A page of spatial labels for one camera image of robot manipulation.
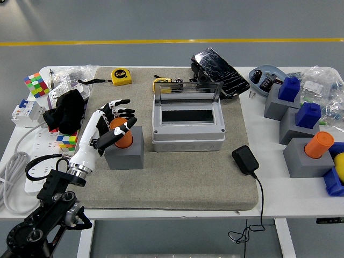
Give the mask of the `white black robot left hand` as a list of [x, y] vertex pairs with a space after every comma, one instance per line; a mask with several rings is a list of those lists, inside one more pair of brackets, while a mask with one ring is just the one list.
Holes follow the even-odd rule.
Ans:
[[129, 102], [129, 99], [108, 102], [91, 115], [79, 140], [78, 151], [69, 161], [67, 173], [90, 174], [105, 149], [129, 132], [137, 122], [135, 111], [122, 107]]

